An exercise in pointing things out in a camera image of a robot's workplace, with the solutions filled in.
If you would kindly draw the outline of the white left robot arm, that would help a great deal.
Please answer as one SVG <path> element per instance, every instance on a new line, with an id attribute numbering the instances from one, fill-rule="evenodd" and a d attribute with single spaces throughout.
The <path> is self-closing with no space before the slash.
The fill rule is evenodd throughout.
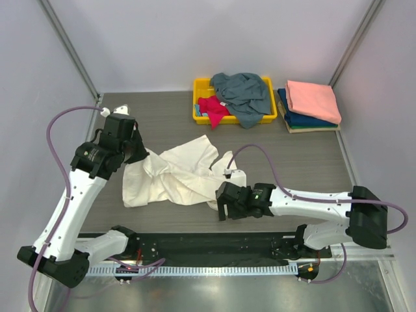
<path id="1" fill-rule="evenodd" d="M 84 244 L 77 242 L 92 204 L 111 175 L 123 163 L 141 164 L 149 155 L 136 120 L 128 114 L 110 113 L 96 133 L 98 142 L 85 142 L 76 149 L 70 190 L 64 191 L 43 233 L 17 254 L 21 262 L 70 289 L 101 261 L 114 255 L 129 260 L 138 252 L 137 234 L 123 226 L 114 226 Z"/>

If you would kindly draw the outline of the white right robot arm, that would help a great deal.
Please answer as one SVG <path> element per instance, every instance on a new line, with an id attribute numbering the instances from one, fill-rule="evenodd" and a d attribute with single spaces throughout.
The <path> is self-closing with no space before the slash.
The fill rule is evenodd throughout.
<path id="1" fill-rule="evenodd" d="M 319 219 L 319 224 L 297 227 L 292 247 L 300 257 L 345 242 L 373 250 L 387 246 L 388 208 L 366 187 L 355 186 L 351 192 L 319 193 L 281 190 L 268 183 L 240 187 L 224 182 L 215 194 L 221 221 L 250 216 Z"/>

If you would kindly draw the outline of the cream white t shirt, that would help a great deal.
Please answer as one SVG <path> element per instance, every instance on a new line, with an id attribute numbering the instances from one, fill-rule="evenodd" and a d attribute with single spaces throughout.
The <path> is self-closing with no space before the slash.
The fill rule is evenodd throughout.
<path id="1" fill-rule="evenodd" d="M 232 151 L 222 157 L 206 135 L 128 164 L 123 173 L 125 207 L 169 201 L 178 205 L 207 203 L 217 209 L 216 190 L 225 182 L 226 168 L 238 169 Z"/>

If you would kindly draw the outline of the yellow plastic bin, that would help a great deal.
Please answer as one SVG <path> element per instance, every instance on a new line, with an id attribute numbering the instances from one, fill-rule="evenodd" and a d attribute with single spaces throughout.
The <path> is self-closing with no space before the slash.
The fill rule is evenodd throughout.
<path id="1" fill-rule="evenodd" d="M 215 95 L 214 88 L 210 85 L 210 78 L 202 77 L 196 78 L 193 82 L 192 91 L 192 118 L 198 125 L 211 125 L 211 120 L 206 112 L 201 113 L 198 106 L 200 98 L 209 98 Z M 270 114 L 264 115 L 258 124 L 270 124 L 278 117 L 278 109 L 274 96 L 274 89 L 270 77 L 262 76 L 262 80 L 267 85 L 270 98 Z"/>

